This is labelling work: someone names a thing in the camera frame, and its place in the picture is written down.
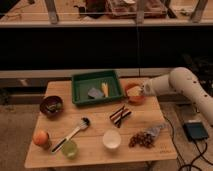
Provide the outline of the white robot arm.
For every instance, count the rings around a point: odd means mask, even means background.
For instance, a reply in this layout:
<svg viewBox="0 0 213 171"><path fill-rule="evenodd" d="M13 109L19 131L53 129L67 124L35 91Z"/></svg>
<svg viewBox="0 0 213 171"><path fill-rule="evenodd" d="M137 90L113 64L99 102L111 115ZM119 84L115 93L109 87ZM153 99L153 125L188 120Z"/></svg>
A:
<svg viewBox="0 0 213 171"><path fill-rule="evenodd" d="M174 68L168 74L150 78L142 84L130 85L126 90L129 97L173 93L188 98L213 127L213 97L202 88L196 75L185 67Z"/></svg>

